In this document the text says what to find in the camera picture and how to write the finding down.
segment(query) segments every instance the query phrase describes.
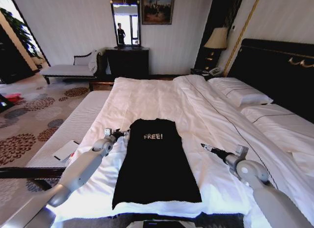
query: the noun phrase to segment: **painting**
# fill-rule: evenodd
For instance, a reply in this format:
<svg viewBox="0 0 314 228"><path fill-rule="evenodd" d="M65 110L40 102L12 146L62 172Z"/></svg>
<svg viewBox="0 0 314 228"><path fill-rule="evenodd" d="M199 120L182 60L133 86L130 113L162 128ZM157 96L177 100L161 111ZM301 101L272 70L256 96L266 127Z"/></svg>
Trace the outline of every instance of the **painting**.
<svg viewBox="0 0 314 228"><path fill-rule="evenodd" d="M174 0L142 0L142 24L170 25Z"/></svg>

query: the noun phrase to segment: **bed frame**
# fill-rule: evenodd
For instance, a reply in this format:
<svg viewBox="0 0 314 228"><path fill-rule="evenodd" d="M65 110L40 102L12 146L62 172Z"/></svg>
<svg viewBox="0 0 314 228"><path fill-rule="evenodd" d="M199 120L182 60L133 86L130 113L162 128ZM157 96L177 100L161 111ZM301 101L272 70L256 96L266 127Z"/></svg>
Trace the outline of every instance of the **bed frame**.
<svg viewBox="0 0 314 228"><path fill-rule="evenodd" d="M314 44L244 39L228 77L314 123Z"/></svg>

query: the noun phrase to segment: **white cushion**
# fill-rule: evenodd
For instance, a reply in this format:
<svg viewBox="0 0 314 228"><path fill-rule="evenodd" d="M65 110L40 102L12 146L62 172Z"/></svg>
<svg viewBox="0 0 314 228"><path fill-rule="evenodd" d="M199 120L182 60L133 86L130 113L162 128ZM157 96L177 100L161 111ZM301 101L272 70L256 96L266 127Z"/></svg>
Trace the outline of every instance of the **white cushion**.
<svg viewBox="0 0 314 228"><path fill-rule="evenodd" d="M241 111L281 150L291 153L303 172L314 176L314 124L276 104Z"/></svg>
<svg viewBox="0 0 314 228"><path fill-rule="evenodd" d="M88 63L88 68L93 74L97 71L97 54L97 50L93 51L91 54L91 59Z"/></svg>
<svg viewBox="0 0 314 228"><path fill-rule="evenodd" d="M87 66L88 63L90 62L91 59L91 55L93 52L91 52L91 54L89 56L86 57L74 57L74 65L79 65L79 66Z"/></svg>
<svg viewBox="0 0 314 228"><path fill-rule="evenodd" d="M88 66L80 65L55 65L40 71L42 75L60 75L60 76L93 76Z"/></svg>
<svg viewBox="0 0 314 228"><path fill-rule="evenodd" d="M212 78L209 83L222 92L236 107L243 104L269 104L271 98L236 78Z"/></svg>

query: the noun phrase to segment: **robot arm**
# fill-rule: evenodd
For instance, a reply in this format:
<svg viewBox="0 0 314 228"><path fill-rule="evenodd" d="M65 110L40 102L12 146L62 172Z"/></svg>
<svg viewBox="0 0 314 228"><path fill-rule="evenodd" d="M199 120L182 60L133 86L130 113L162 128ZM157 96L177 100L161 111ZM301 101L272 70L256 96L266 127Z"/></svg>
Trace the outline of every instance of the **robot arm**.
<svg viewBox="0 0 314 228"><path fill-rule="evenodd" d="M248 148L238 145L236 155L201 144L204 149L217 154L230 167L230 172L253 189L253 197L273 228L311 228L312 225L283 192L276 190L268 181L265 167L246 160Z"/></svg>
<svg viewBox="0 0 314 228"><path fill-rule="evenodd" d="M89 180L118 138L128 134L128 131L112 132L109 128L105 129L105 137L97 140L89 151L67 167L57 185L32 197L5 223L4 227L50 227L55 215L46 208L46 205L57 207L64 203L73 191Z"/></svg>

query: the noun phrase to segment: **floor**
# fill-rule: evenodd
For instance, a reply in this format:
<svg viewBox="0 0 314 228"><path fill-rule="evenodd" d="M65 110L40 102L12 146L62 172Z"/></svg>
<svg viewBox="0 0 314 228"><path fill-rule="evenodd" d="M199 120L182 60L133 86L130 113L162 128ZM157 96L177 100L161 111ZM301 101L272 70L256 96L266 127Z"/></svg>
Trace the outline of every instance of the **floor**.
<svg viewBox="0 0 314 228"><path fill-rule="evenodd" d="M88 92L87 81L51 78L47 85L40 74L0 85L3 96L23 98L0 113L0 167L24 167ZM25 179L0 179L0 224L38 191Z"/></svg>

